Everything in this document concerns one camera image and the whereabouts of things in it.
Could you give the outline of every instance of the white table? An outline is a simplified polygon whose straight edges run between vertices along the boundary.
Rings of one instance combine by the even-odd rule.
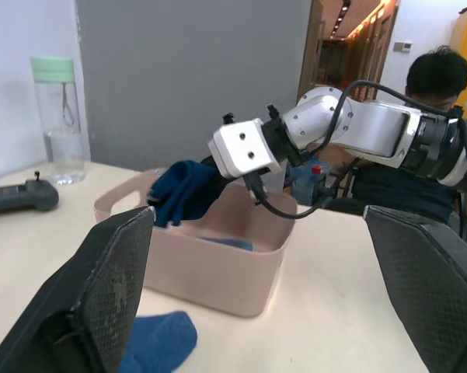
[[[95,163],[87,171],[82,183],[58,188],[57,210],[0,215],[0,342],[95,224],[93,202],[136,174]],[[390,304],[366,224],[349,215],[317,211],[296,223],[261,316],[240,319],[142,292],[139,315],[176,310],[188,312],[199,336],[180,371],[427,372]]]

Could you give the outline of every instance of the black remote controller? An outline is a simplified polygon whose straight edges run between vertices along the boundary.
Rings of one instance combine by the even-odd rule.
[[[36,208],[49,211],[59,201],[59,193],[47,182],[40,179],[40,173],[34,173],[36,179],[26,180],[24,184],[0,186],[0,212]]]

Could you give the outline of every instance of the white robotic arm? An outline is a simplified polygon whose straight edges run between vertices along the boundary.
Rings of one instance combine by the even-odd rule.
[[[342,94],[338,89],[318,87],[281,116],[270,107],[271,119],[266,123],[255,119],[221,127],[209,142],[220,173],[239,178],[265,169],[277,172],[285,159],[296,166],[304,162],[299,151],[311,143],[321,144],[331,131],[329,143],[359,159],[407,169],[449,187],[467,178],[459,118],[349,98],[335,113]],[[336,123],[330,128],[333,118]]]

